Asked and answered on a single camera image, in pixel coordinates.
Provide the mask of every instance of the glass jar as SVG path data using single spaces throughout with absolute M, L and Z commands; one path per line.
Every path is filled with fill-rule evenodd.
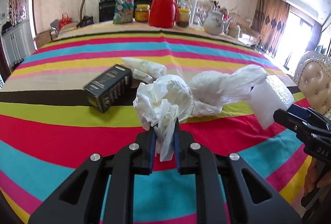
M 149 19 L 149 4 L 137 4 L 134 18 L 137 22 L 148 22 Z
M 180 8 L 179 13 L 180 13 L 180 18 L 179 21 L 176 22 L 176 25 L 182 28 L 188 27 L 191 19 L 191 10 Z

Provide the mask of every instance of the yellow lid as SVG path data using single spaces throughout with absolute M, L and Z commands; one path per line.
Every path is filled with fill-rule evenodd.
M 190 13 L 191 10 L 190 9 L 182 9 L 182 8 L 180 8 L 179 9 L 179 12 L 181 12 L 181 13 Z
M 137 8 L 138 9 L 148 9 L 149 8 L 149 4 L 137 4 Z

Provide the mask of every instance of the black box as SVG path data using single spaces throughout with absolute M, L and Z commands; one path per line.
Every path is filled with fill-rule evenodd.
M 104 113 L 123 97 L 132 85 L 131 69 L 114 65 L 84 87 L 87 99 L 93 107 Z

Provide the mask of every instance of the human hand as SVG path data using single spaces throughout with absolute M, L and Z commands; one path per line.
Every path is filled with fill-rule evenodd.
M 317 178 L 318 178 L 318 173 L 316 169 L 317 165 L 317 159 L 312 158 L 312 162 L 310 163 L 308 170 L 307 170 L 307 175 L 305 177 L 305 194 L 311 192 L 316 184 Z M 317 187 L 323 188 L 327 185 L 331 184 L 331 170 L 328 171 L 320 181 L 317 183 Z

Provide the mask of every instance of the tufted chair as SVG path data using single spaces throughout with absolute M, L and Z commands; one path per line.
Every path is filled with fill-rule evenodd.
M 316 51 L 306 52 L 293 80 L 312 108 L 331 118 L 331 59 Z

